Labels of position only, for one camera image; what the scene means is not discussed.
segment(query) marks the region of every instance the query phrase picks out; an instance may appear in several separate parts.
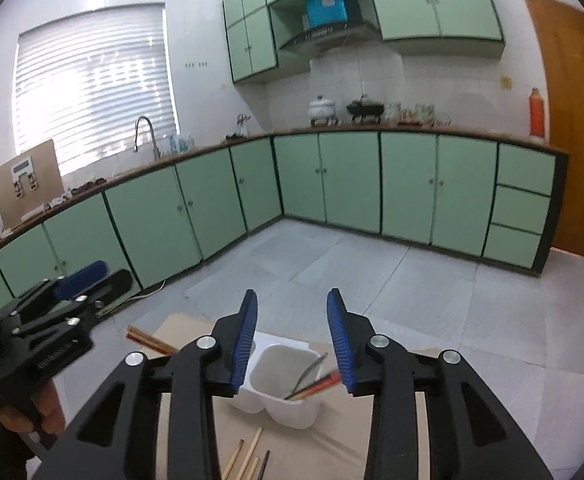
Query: range hood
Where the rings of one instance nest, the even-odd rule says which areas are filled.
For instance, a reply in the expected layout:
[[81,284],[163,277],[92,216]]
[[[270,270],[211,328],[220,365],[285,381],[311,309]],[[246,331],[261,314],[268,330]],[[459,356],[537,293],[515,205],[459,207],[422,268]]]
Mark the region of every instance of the range hood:
[[294,36],[280,50],[318,57],[323,52],[365,41],[382,40],[381,32],[365,20],[320,25]]

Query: orange bottle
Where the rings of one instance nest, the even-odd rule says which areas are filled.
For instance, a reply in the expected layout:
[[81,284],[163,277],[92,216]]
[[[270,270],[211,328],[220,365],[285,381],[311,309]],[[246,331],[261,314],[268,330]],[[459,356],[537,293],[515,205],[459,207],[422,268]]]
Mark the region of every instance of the orange bottle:
[[530,135],[545,138],[545,101],[537,88],[530,94]]

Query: tiled floor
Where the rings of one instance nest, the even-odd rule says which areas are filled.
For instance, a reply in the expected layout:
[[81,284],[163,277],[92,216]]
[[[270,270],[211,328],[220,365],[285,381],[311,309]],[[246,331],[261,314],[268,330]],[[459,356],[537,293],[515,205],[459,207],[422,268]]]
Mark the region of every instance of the tiled floor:
[[510,410],[557,479],[584,460],[584,259],[552,251],[542,278],[283,220],[166,286],[95,331],[92,352],[57,383],[69,418],[127,352],[128,324],[155,331],[170,314],[217,319],[247,288],[258,329],[329,341],[325,296],[408,349],[459,349]]

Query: silver screw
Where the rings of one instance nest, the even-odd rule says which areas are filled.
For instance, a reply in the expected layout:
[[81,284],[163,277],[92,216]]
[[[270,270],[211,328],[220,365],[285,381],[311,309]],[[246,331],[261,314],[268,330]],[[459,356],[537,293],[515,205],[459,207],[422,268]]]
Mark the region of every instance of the silver screw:
[[370,345],[376,348],[385,348],[389,344],[390,340],[387,339],[384,335],[375,335],[370,339]]
[[208,348],[212,348],[216,344],[216,339],[214,339],[211,335],[204,335],[203,337],[198,338],[197,346],[206,350]]
[[451,365],[460,363],[460,354],[456,350],[447,350],[443,353],[443,361]]
[[143,362],[145,356],[141,352],[132,352],[126,356],[126,365],[128,366],[138,366]]

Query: white blind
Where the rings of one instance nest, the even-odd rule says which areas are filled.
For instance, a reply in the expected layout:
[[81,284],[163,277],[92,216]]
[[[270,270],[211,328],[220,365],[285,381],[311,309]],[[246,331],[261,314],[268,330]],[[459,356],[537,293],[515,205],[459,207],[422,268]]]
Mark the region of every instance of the white blind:
[[[17,153],[54,139],[64,175],[130,149],[140,115],[157,139],[176,133],[165,38],[162,4],[97,10],[21,34],[12,104]],[[143,121],[139,144],[148,132]]]

